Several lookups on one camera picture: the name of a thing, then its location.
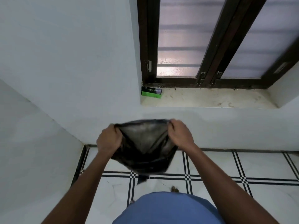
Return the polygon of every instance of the green and black box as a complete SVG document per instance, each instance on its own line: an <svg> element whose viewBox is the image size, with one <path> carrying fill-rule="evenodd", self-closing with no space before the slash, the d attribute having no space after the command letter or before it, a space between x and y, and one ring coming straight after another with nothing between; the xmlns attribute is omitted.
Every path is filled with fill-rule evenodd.
<svg viewBox="0 0 299 224"><path fill-rule="evenodd" d="M162 96L162 90L161 89L157 89L157 88L142 86L142 88L141 88L141 95L142 96L147 96L147 97L161 98L161 96Z"/></svg>

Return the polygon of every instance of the window sill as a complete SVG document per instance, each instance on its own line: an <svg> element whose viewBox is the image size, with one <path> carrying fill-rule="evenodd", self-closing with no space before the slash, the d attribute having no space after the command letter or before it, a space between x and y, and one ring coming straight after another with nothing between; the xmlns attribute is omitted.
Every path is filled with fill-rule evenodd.
<svg viewBox="0 0 299 224"><path fill-rule="evenodd" d="M161 99L141 96L142 106L277 109L266 90L162 88Z"/></svg>

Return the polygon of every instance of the blue shirt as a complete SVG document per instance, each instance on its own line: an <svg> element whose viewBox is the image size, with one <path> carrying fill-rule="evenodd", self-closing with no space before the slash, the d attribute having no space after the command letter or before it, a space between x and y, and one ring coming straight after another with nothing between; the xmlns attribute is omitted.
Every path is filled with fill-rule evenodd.
<svg viewBox="0 0 299 224"><path fill-rule="evenodd" d="M225 224L207 200L185 193L155 192L131 204L113 224L208 223Z"/></svg>

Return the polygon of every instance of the dark wooden window frame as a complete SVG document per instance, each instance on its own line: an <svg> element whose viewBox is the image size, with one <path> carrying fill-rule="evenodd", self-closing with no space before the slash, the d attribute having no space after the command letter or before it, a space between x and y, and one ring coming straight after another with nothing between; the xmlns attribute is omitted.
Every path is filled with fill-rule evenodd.
<svg viewBox="0 0 299 224"><path fill-rule="evenodd" d="M204 59L194 78L156 77L160 0L137 0L140 60L144 86L267 89L299 61L299 38L261 79L222 79L221 76L248 33L266 0L226 0ZM149 60L151 71L148 71Z"/></svg>

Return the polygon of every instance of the black plastic bag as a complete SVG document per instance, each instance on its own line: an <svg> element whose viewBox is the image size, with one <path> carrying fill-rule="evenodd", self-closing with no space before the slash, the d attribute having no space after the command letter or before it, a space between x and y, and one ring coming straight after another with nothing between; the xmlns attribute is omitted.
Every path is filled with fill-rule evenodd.
<svg viewBox="0 0 299 224"><path fill-rule="evenodd" d="M168 136L168 122L152 119L115 124L123 139L112 159L137 173L137 184L146 181L151 174L164 173L168 169L178 148Z"/></svg>

